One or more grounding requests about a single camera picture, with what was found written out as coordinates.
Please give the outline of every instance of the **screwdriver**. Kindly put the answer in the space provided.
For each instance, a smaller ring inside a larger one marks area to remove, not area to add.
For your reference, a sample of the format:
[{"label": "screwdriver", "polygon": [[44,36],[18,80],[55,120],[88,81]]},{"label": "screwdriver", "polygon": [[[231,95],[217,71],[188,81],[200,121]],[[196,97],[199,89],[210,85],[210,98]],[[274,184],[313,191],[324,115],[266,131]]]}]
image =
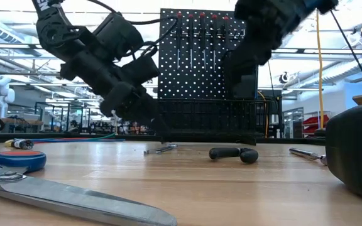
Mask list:
[{"label": "screwdriver", "polygon": [[206,25],[205,25],[205,13],[200,13],[200,47],[204,54],[204,66],[206,71]]},{"label": "screwdriver", "polygon": [[192,49],[194,47],[194,15],[190,14],[188,18],[189,18],[188,37],[189,37],[190,66],[192,70]]},{"label": "screwdriver", "polygon": [[290,153],[296,154],[298,156],[301,156],[301,157],[304,157],[304,158],[310,159],[310,160],[319,159],[322,164],[327,166],[327,159],[326,159],[326,155],[324,155],[324,154],[319,156],[317,153],[312,153],[312,152],[304,151],[304,150],[297,149],[297,148],[290,148]]},{"label": "screwdriver", "polygon": [[229,50],[228,44],[229,44],[229,18],[228,16],[224,17],[224,25],[223,25],[223,36],[224,36],[224,47],[226,51]]},{"label": "screwdriver", "polygon": [[216,44],[217,44],[217,15],[212,16],[212,35],[213,35],[213,72],[216,69]]},{"label": "screwdriver", "polygon": [[178,24],[176,30],[176,39],[177,39],[177,70],[180,69],[180,51],[181,51],[181,34],[182,34],[182,13],[177,13]]}]

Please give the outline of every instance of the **desk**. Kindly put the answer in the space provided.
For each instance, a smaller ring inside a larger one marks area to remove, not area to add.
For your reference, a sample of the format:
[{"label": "desk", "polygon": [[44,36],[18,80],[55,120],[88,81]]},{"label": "desk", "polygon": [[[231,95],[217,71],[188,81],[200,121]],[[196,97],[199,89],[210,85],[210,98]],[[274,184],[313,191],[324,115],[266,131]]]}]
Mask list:
[{"label": "desk", "polygon": [[[320,162],[292,156],[291,145],[259,144],[252,165],[211,161],[208,150],[240,144],[178,143],[143,156],[159,143],[36,144],[47,154],[31,176],[153,205],[178,225],[362,225],[362,198],[347,191]],[[293,145],[324,153],[322,146]],[[6,148],[0,144],[0,151]],[[0,198],[0,225],[100,225]]]}]

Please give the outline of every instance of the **scissor handle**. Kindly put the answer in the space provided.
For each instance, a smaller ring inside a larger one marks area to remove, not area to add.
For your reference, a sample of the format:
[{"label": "scissor handle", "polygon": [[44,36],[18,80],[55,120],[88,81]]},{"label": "scissor handle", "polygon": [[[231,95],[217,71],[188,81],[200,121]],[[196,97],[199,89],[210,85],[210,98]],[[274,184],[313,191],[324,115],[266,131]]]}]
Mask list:
[{"label": "scissor handle", "polygon": [[0,152],[0,166],[27,167],[27,173],[44,168],[47,156],[40,151]]}]

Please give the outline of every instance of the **white robot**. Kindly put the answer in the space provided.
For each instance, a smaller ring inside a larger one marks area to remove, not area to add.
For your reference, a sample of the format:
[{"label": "white robot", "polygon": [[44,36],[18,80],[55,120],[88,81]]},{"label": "white robot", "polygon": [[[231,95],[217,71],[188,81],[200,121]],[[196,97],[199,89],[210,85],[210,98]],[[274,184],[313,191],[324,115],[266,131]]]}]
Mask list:
[{"label": "white robot", "polygon": [[11,79],[0,75],[0,118],[5,118],[8,104],[15,100],[15,91],[9,88]]}]

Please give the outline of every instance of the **scissor blade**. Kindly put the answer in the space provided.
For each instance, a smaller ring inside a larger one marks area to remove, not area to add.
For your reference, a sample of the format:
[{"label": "scissor blade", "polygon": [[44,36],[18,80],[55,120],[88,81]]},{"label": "scissor blade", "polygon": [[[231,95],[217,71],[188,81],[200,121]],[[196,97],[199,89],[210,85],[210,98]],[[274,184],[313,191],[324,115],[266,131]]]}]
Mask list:
[{"label": "scissor blade", "polygon": [[0,196],[113,225],[177,225],[175,217],[159,208],[30,176],[0,183]]}]

